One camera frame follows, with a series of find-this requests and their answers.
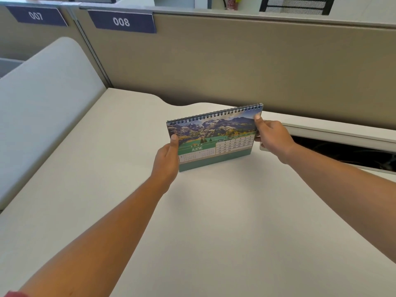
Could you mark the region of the person's right hand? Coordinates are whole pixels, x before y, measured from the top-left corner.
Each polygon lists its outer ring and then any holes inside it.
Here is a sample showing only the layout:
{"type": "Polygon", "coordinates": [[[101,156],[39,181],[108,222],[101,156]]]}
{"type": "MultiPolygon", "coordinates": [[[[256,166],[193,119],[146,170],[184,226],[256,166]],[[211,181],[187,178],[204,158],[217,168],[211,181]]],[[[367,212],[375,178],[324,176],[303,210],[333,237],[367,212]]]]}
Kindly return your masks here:
{"type": "Polygon", "coordinates": [[[260,142],[263,148],[277,156],[283,164],[288,164],[290,152],[297,146],[284,125],[272,120],[264,120],[264,133],[257,132],[255,141],[260,142]]]}

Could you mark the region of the person's left forearm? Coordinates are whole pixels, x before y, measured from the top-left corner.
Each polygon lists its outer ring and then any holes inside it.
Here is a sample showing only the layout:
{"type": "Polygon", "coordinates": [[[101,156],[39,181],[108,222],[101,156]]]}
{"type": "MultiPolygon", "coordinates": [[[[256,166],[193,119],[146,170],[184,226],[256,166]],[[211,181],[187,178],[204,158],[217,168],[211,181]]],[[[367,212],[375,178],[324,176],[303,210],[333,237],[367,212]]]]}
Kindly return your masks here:
{"type": "Polygon", "coordinates": [[[29,297],[110,297],[162,196],[148,178],[18,291],[29,297]]]}

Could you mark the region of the person's right forearm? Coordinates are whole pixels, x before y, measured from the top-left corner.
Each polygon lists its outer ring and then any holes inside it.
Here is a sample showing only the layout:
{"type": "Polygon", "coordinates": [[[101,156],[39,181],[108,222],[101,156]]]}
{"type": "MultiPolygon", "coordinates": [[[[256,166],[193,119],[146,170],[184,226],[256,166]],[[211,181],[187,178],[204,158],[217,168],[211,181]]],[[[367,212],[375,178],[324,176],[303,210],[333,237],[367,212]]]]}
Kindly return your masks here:
{"type": "Polygon", "coordinates": [[[359,235],[396,263],[396,183],[298,144],[272,152],[359,235]]]}

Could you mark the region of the white side divider panel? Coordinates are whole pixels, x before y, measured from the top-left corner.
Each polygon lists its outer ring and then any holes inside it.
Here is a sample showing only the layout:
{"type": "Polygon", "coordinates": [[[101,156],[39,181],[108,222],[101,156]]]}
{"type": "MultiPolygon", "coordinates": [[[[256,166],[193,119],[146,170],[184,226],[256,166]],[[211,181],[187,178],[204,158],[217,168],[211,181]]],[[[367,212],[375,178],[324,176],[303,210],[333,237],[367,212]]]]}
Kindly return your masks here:
{"type": "Polygon", "coordinates": [[[68,37],[0,78],[0,211],[105,91],[79,43],[68,37]]]}

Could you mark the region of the person's left hand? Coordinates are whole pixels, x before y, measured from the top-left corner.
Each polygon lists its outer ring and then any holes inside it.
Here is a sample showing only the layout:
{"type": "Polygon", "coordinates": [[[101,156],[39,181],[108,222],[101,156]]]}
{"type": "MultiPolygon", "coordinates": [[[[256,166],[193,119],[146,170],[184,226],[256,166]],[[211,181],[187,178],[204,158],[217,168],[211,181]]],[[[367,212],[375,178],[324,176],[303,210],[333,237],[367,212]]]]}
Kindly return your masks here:
{"type": "Polygon", "coordinates": [[[157,151],[150,179],[161,194],[165,194],[176,179],[178,172],[178,153],[170,152],[170,143],[168,143],[157,151]]]}

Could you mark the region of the beige desk partition panel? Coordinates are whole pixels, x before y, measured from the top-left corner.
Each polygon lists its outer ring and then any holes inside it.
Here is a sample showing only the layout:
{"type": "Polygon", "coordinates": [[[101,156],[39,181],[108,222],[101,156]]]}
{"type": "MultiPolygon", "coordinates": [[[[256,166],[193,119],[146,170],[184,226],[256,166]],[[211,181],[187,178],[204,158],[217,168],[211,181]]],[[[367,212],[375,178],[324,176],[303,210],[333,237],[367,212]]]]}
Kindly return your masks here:
{"type": "Polygon", "coordinates": [[[266,111],[396,130],[396,25],[154,11],[155,34],[77,19],[112,87],[171,104],[266,111]]]}
{"type": "Polygon", "coordinates": [[[0,0],[0,58],[27,60],[55,40],[68,37],[80,45],[99,75],[100,70],[67,9],[70,8],[61,2],[0,0]],[[7,10],[6,5],[57,8],[67,21],[68,27],[19,23],[7,10]]]}

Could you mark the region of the silver partition post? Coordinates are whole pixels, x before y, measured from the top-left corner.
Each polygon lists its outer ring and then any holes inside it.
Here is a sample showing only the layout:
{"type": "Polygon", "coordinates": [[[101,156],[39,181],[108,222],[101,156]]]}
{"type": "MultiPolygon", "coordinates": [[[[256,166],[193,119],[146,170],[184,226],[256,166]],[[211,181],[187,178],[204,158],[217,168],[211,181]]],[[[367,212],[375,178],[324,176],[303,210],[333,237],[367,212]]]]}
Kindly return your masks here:
{"type": "Polygon", "coordinates": [[[78,20],[74,9],[67,9],[67,11],[68,11],[69,15],[71,16],[71,18],[73,19],[74,23],[76,24],[77,29],[80,32],[80,35],[82,36],[85,44],[87,45],[87,47],[90,51],[90,54],[92,55],[98,69],[100,70],[99,75],[101,75],[103,77],[103,79],[104,79],[103,83],[105,83],[107,88],[113,88],[113,85],[112,85],[109,77],[107,76],[106,71],[104,70],[99,58],[97,57],[96,52],[94,51],[85,31],[83,30],[82,25],[81,25],[80,21],[78,20]]]}

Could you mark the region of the spiral-bound desk calendar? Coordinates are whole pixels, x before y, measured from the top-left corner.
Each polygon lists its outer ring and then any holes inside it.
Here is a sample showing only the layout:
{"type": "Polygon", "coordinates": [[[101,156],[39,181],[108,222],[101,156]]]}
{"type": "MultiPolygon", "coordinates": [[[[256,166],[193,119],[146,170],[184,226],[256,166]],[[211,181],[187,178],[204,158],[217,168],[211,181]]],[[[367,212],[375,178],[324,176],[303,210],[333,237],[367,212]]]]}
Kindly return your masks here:
{"type": "Polygon", "coordinates": [[[254,118],[262,110],[257,103],[167,121],[169,135],[179,139],[179,171],[250,155],[257,136],[254,118]]]}

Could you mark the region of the blue number sign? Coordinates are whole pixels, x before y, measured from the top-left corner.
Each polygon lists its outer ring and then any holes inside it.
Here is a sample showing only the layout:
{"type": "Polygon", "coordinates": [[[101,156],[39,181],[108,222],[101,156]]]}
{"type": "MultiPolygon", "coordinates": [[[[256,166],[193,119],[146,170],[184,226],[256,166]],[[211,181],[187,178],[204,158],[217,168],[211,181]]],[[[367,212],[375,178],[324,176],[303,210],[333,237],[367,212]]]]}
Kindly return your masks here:
{"type": "Polygon", "coordinates": [[[68,27],[57,8],[6,5],[7,10],[19,23],[68,27]]]}
{"type": "Polygon", "coordinates": [[[118,11],[87,10],[97,29],[156,34],[151,13],[127,13],[118,11]]]}

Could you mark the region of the black mesh chair back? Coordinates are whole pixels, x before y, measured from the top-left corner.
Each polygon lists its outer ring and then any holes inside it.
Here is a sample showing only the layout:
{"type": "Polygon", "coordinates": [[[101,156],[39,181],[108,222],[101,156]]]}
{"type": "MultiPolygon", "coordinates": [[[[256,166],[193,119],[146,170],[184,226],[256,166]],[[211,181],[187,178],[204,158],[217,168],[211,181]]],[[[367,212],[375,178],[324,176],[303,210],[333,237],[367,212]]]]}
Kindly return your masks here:
{"type": "Polygon", "coordinates": [[[260,12],[329,15],[334,0],[262,0],[260,12]]]}

